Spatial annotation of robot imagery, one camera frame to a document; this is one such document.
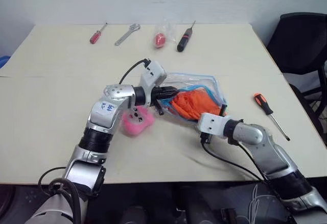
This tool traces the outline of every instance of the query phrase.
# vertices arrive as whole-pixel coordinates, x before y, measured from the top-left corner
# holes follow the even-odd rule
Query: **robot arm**
[[[144,105],[153,106],[157,99],[170,98],[178,93],[174,87],[159,87],[167,74],[156,61],[146,61],[145,72],[138,87],[109,85],[102,97],[93,105],[84,135],[68,162],[63,175],[77,187],[84,222],[88,198],[98,195],[104,182],[110,141],[118,129],[123,112]],[[73,223],[72,209],[62,194],[51,196],[26,224]]]
[[[203,113],[198,129],[208,135],[227,137],[230,144],[243,143],[282,203],[291,211],[320,207],[327,213],[327,203],[317,189],[309,184],[289,155],[274,143],[272,135],[262,126],[247,125],[230,116]]]

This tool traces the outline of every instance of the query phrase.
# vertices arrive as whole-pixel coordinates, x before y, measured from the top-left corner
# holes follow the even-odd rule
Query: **white wall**
[[[327,0],[0,0],[0,52],[10,55],[34,24],[249,22],[267,43],[283,13],[327,13]]]

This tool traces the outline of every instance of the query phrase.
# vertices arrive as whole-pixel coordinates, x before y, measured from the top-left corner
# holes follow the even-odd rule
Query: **black cable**
[[[243,166],[241,166],[241,165],[238,165],[238,164],[236,164],[236,163],[233,163],[233,162],[231,162],[231,161],[228,161],[228,160],[226,160],[226,159],[223,159],[223,158],[221,158],[221,157],[215,155],[214,153],[210,152],[210,150],[207,149],[207,148],[205,147],[204,144],[205,144],[205,143],[203,143],[203,142],[201,143],[203,149],[204,149],[208,154],[210,154],[211,156],[213,156],[214,158],[219,159],[219,160],[221,160],[221,161],[223,161],[223,162],[225,162],[225,163],[231,164],[231,165],[233,165],[233,166],[236,166],[236,167],[238,167],[238,168],[240,168],[240,169],[242,169],[242,170],[244,170],[244,171],[250,173],[250,174],[253,175],[255,178],[257,178],[260,182],[266,184],[266,183],[265,183],[265,182],[264,182],[260,177],[258,177],[258,176],[257,176],[255,173],[253,173],[251,170],[248,170],[247,168],[245,168],[245,167],[243,167]]]
[[[54,187],[55,184],[61,183],[64,185],[65,188],[67,188],[70,191],[70,194],[72,196],[72,211],[73,211],[73,224],[81,224],[82,223],[82,217],[81,217],[81,205],[79,200],[79,194],[76,186],[74,183],[72,183],[70,180],[65,178],[56,178],[52,180],[49,184],[49,191],[55,193]]]
[[[70,196],[70,194],[62,188],[57,189],[56,193],[62,194],[64,196],[64,198],[67,200],[67,202],[69,203],[69,206],[71,207],[71,209],[73,210],[73,199]]]
[[[263,174],[263,172],[261,171],[261,169],[259,168],[259,166],[256,164],[256,162],[254,161],[252,155],[245,149],[245,147],[241,144],[238,145],[245,153],[246,155],[249,157],[249,159],[252,161],[252,163],[255,165],[256,169],[259,171],[260,175],[262,176],[262,178],[264,179],[264,181],[266,181],[266,176]]]
[[[143,59],[143,60],[140,60],[140,61],[138,61],[138,62],[136,62],[133,66],[131,66],[130,68],[129,68],[129,70],[127,70],[127,72],[122,76],[122,78],[121,78],[121,80],[119,81],[119,83],[118,84],[122,84],[122,82],[123,82],[123,80],[125,79],[125,77],[129,74],[129,72],[131,71],[131,70],[133,70],[136,66],[138,66],[139,64],[141,64],[141,63],[144,63],[144,65],[145,65],[145,67],[147,67],[147,66],[149,66],[149,64],[150,64],[150,60],[148,60],[148,59]]]
[[[45,173],[43,173],[43,175],[41,175],[38,183],[37,183],[37,186],[38,188],[40,189],[41,192],[43,192],[45,195],[48,195],[48,196],[51,196],[51,194],[49,194],[48,192],[46,192],[43,188],[42,188],[42,180],[43,178],[48,174],[50,173],[51,171],[54,171],[54,170],[58,170],[58,169],[66,169],[66,167],[55,167],[55,168],[52,168],[52,169],[49,169],[47,170]]]

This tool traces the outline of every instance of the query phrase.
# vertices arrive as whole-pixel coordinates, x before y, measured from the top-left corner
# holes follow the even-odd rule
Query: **office chair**
[[[327,15],[302,12],[281,15],[267,50],[282,72],[306,74],[318,71],[320,87],[303,93],[293,85],[291,88],[326,143],[319,116],[327,100],[324,70],[327,60]],[[305,96],[318,92],[321,92],[320,105],[313,111]]]
[[[2,68],[10,59],[9,56],[0,57],[0,68]]]

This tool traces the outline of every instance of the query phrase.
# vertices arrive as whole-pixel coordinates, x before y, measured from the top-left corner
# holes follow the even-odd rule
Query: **black screwdriver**
[[[179,52],[182,52],[185,49],[185,46],[188,44],[188,41],[193,33],[192,28],[193,28],[194,23],[192,24],[192,26],[189,29],[186,29],[182,39],[178,43],[177,50]]]

